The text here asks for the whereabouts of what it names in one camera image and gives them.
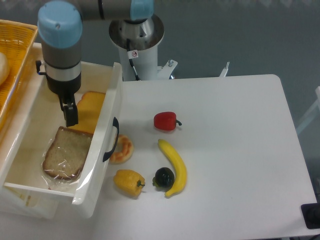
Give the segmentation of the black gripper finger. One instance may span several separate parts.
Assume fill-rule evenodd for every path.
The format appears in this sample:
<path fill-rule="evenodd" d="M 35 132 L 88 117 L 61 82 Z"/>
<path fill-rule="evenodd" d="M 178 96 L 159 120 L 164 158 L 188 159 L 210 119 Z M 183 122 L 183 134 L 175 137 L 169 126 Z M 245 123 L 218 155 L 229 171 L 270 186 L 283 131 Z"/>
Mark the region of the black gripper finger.
<path fill-rule="evenodd" d="M 65 125 L 67 127 L 75 126 L 79 123 L 78 121 L 78 109 L 77 106 L 73 103 L 68 103 L 62 107 Z"/>

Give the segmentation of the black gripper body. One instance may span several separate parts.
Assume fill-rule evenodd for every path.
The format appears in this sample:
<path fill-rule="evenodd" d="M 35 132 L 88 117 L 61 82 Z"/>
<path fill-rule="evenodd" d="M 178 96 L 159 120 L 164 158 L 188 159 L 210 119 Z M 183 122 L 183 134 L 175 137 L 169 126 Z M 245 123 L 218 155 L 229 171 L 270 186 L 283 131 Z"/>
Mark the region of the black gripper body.
<path fill-rule="evenodd" d="M 59 98 L 60 108 L 63 110 L 66 106 L 68 109 L 76 106 L 74 94 L 81 87 L 81 73 L 72 80 L 61 81 L 46 75 L 48 88 Z"/>

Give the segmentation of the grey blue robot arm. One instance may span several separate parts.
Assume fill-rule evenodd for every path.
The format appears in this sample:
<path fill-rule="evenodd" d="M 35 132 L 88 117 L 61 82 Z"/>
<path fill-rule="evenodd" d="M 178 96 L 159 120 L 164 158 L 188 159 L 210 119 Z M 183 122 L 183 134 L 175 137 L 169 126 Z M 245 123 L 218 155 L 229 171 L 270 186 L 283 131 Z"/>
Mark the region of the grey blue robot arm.
<path fill-rule="evenodd" d="M 58 96 L 66 126 L 78 124 L 74 94 L 81 87 L 83 22 L 145 20 L 153 13 L 152 0 L 51 0 L 40 7 L 37 28 L 43 60 L 36 62 L 36 69 Z"/>

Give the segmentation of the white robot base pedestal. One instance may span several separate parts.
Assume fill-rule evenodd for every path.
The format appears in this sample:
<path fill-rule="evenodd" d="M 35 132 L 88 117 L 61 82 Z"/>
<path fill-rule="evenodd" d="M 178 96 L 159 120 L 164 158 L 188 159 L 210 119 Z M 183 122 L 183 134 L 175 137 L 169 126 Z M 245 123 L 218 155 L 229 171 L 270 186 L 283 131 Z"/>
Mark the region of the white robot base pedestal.
<path fill-rule="evenodd" d="M 158 65 L 158 46 L 164 38 L 164 25 L 157 15 L 140 20 L 114 20 L 109 25 L 109 36 L 118 49 L 122 79 L 149 81 L 173 79 L 178 63 L 168 60 Z"/>

